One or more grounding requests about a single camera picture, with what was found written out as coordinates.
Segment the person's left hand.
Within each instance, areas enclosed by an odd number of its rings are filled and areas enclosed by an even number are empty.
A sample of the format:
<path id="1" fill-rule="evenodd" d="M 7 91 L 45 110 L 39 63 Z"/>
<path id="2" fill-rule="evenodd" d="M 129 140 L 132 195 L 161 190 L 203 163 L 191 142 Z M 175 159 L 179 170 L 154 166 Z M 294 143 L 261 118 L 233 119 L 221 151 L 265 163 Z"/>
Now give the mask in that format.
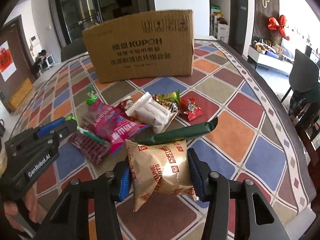
<path id="1" fill-rule="evenodd" d="M 27 210 L 28 217 L 33 223 L 41 223 L 47 214 L 47 211 L 40 205 L 35 196 L 34 188 L 31 187 L 22 198 L 23 205 L 17 205 L 17 202 L 5 201 L 3 203 L 4 213 L 10 225 L 19 232 L 25 232 L 24 227 L 15 218 L 18 214 Z"/>

